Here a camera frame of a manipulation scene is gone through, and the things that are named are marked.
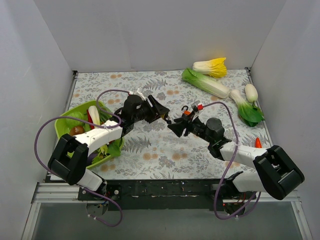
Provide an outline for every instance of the table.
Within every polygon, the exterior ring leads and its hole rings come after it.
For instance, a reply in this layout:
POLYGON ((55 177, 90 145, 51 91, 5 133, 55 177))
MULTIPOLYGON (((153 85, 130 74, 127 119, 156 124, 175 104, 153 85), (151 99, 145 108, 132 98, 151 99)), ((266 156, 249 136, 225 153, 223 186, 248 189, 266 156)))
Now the table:
MULTIPOLYGON (((231 98, 219 99, 206 93, 181 78, 183 70, 133 71, 133 72, 88 72, 79 73, 76 79, 70 108, 90 100, 108 89, 135 91, 152 94, 162 105, 170 109, 171 118, 181 116, 184 105, 191 106, 197 100, 203 104, 214 101, 224 102, 231 111, 239 141, 254 147, 259 137, 263 147, 270 147, 270 140, 263 122, 256 127, 246 126, 238 117, 238 109, 231 98)), ((250 83, 247 71, 228 70, 227 75, 218 82, 230 89, 240 90, 245 98, 245 86, 250 83)), ((123 106, 126 93, 108 92, 102 96, 106 106, 115 111, 123 106)), ((235 140, 232 125, 224 106, 214 105, 204 109, 199 118, 204 123, 210 117, 221 119, 225 137, 235 140)), ((161 119, 149 124, 145 121, 135 123, 134 130, 125 136, 121 156, 92 168, 104 179, 203 179, 220 178, 228 162, 213 158, 208 143, 190 134, 178 138, 161 119)), ((238 171, 254 171, 252 168, 233 163, 227 176, 238 171)))

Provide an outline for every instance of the cable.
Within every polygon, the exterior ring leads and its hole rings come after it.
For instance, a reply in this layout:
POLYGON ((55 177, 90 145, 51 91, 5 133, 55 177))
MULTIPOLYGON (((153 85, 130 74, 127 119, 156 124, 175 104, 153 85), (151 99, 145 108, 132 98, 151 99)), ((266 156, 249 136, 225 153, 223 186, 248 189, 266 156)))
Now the cable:
MULTIPOLYGON (((102 94, 105 94, 105 93, 107 93, 107 92, 111 92, 111 91, 124 92, 124 93, 128 93, 128 94, 129 94, 129 92, 128 92, 128 91, 125 91, 125 90, 111 89, 111 90, 107 90, 107 91, 102 92, 102 93, 98 96, 98 98, 97 98, 96 103, 97 103, 98 108, 99 108, 101 111, 103 111, 103 112, 105 112, 105 113, 107 113, 107 114, 109 114, 109 115, 111 115, 111 116, 114 116, 114 117, 116 117, 116 118, 119 120, 119 122, 118 122, 116 125, 112 125, 112 126, 101 126, 101 125, 97 125, 97 124, 94 124, 94 123, 91 123, 91 122, 88 122, 88 121, 85 121, 85 120, 82 120, 82 119, 79 119, 79 118, 76 118, 76 117, 72 117, 72 116, 57 116, 57 117, 53 117, 53 118, 49 119, 48 121, 46 121, 46 122, 39 128, 38 132, 37 132, 36 135, 35 135, 33 149, 34 149, 35 158, 37 159, 37 161, 39 162, 39 164, 40 164, 45 170, 47 170, 49 173, 51 173, 51 174, 53 174, 53 175, 56 175, 53 171, 51 171, 51 170, 41 161, 41 159, 40 159, 40 157, 39 157, 39 155, 38 155, 38 139, 39 139, 40 133, 41 133, 41 131, 44 129, 44 127, 45 127, 46 125, 48 125, 49 123, 51 123, 52 121, 55 121, 55 120, 57 120, 57 119, 72 119, 72 120, 80 121, 80 122, 85 123, 85 124, 89 124, 89 125, 91 125, 91 126, 94 126, 94 127, 100 128, 100 129, 104 129, 104 128, 112 129, 112 128, 118 127, 118 126, 121 124, 121 118, 120 118, 119 116, 113 114, 112 112, 105 111, 105 110, 102 109, 102 108, 100 107, 100 105, 99 105, 99 98, 101 97, 101 95, 102 95, 102 94)), ((119 206, 119 204, 117 204, 114 200, 112 200, 111 198, 109 198, 109 197, 107 197, 107 196, 103 196, 103 195, 101 195, 101 194, 98 194, 98 193, 96 193, 96 192, 94 192, 94 191, 92 191, 92 190, 90 190, 90 189, 88 189, 88 188, 86 188, 86 187, 85 187, 84 189, 85 189, 87 192, 89 192, 89 193, 91 193, 91 194, 93 194, 93 195, 96 195, 96 196, 98 196, 98 197, 101 197, 101 198, 106 199, 107 201, 110 201, 110 202, 113 203, 113 204, 119 209, 119 211, 120 211, 120 220, 119 220, 116 224, 108 223, 108 222, 104 221, 103 219, 101 219, 101 218, 99 218, 99 217, 96 217, 96 216, 93 216, 93 218, 96 219, 96 220, 98 220, 98 221, 100 221, 100 222, 102 222, 103 224, 105 224, 105 225, 107 225, 107 226, 109 226, 109 227, 116 227, 116 226, 118 226, 118 225, 121 223, 122 218, 123 218, 123 211, 122 211, 121 207, 119 206)))
POLYGON ((234 213, 230 214, 229 216, 226 216, 226 217, 225 217, 225 216, 220 216, 220 215, 218 214, 218 211, 217 211, 217 201, 218 201, 219 191, 220 191, 220 188, 221 188, 221 186, 222 186, 222 183, 223 183, 223 181, 224 181, 224 179, 225 179, 225 177, 226 177, 226 175, 227 175, 228 170, 230 169, 233 161, 234 161, 235 158, 236 158, 236 154, 237 154, 237 151, 238 151, 239 137, 238 137, 238 134, 237 134, 237 131, 236 131, 235 123, 234 123, 234 120, 233 120, 233 118, 232 118, 231 112, 230 112, 228 106, 227 106, 224 102, 221 102, 221 101, 211 102, 211 103, 209 103, 209 104, 207 104, 207 105, 204 105, 203 107, 206 108, 206 107, 212 106, 212 105, 214 105, 214 104, 222 104, 222 105, 226 108, 226 110, 227 110, 227 112, 228 112, 228 114, 229 114, 229 118, 230 118, 231 124, 232 124, 232 128, 233 128, 234 135, 235 135, 235 143, 236 143, 236 146, 235 146, 235 148, 234 148, 234 152, 233 152, 233 155, 232 155, 232 157, 231 157, 231 159, 230 159, 230 162, 229 162, 229 164, 227 165, 226 169, 224 170, 224 172, 223 172, 223 174, 222 174, 222 177, 221 177, 221 179, 220 179, 220 181, 219 181, 218 187, 217 187, 217 189, 216 189, 216 191, 215 191, 215 194, 214 194, 214 200, 213 200, 214 215, 215 215, 218 219, 220 219, 220 220, 227 220, 227 219, 230 219, 230 218, 235 217, 235 216, 244 217, 244 216, 248 215, 249 213, 251 213, 251 211, 256 207, 256 205, 258 204, 258 201, 259 201, 259 199, 260 199, 261 192, 259 193, 259 195, 258 195, 258 197, 257 197, 257 199, 256 199, 256 201, 255 201, 255 204, 253 205, 253 207, 252 207, 248 212, 244 213, 243 215, 238 215, 238 214, 239 214, 240 211, 241 211, 242 209, 244 209, 244 208, 251 202, 251 200, 256 196, 256 192, 254 192, 254 193, 252 194, 252 196, 248 199, 248 201, 247 201, 242 207, 240 207, 237 211, 235 211, 234 213))

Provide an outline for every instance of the leaf pattern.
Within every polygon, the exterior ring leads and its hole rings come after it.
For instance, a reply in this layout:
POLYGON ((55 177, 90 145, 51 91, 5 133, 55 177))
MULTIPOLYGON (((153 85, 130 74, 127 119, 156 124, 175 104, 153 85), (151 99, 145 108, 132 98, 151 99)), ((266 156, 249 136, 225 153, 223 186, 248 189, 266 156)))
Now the leaf pattern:
MULTIPOLYGON (((181 116, 184 105, 191 106, 197 100, 203 104, 222 101, 229 107, 241 144, 254 147, 260 138, 263 147, 270 147, 264 124, 246 126, 238 118, 238 109, 231 98, 218 99, 181 79, 182 70, 136 71, 136 72, 87 72, 79 73, 70 108, 76 107, 97 96, 106 89, 135 91, 152 94, 162 105, 170 109, 170 117, 181 116)), ((217 79, 230 89, 240 90, 245 98, 245 85, 249 78, 245 70, 228 70, 227 76, 217 79)), ((122 92, 108 92, 101 97, 105 105, 115 111, 123 106, 127 95, 122 92)), ((235 135, 226 109, 222 105, 206 108, 199 116, 204 123, 210 117, 221 119, 224 136, 235 140, 235 135)), ((121 156, 92 170, 105 179, 201 179, 220 178, 226 168, 225 162, 213 158, 208 143, 190 134, 178 138, 161 119, 148 124, 137 122, 134 130, 125 136, 121 156)), ((227 177, 237 171, 252 172, 245 165, 232 165, 227 177)))

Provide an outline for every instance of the wall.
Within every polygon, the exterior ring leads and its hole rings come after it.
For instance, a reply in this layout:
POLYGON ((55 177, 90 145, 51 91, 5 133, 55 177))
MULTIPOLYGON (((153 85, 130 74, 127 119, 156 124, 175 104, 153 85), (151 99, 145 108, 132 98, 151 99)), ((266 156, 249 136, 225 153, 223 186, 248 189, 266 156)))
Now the wall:
MULTIPOLYGON (((34 138, 41 124, 62 113, 72 72, 32 0, 0 0, 0 33, 0 239, 17 240, 45 176, 34 138)), ((54 128, 40 138, 47 162, 54 128)))
POLYGON ((320 0, 287 0, 253 66, 274 144, 305 175, 298 188, 312 236, 320 239, 320 0))
POLYGON ((285 0, 34 0, 80 72, 252 66, 285 0))

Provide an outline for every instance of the red chili pepper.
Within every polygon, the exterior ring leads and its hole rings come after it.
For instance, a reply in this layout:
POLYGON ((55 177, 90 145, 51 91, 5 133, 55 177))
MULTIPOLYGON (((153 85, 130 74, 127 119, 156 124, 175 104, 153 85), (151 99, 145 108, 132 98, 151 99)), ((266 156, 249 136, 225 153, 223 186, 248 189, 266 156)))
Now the red chili pepper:
POLYGON ((260 139, 258 137, 255 140, 255 147, 258 149, 262 149, 262 145, 261 145, 260 139))
POLYGON ((91 116, 90 116, 90 114, 89 114, 89 110, 88 110, 88 109, 86 110, 86 114, 87 114, 87 116, 88 116, 88 122, 93 124, 94 122, 92 121, 92 118, 91 118, 91 116))

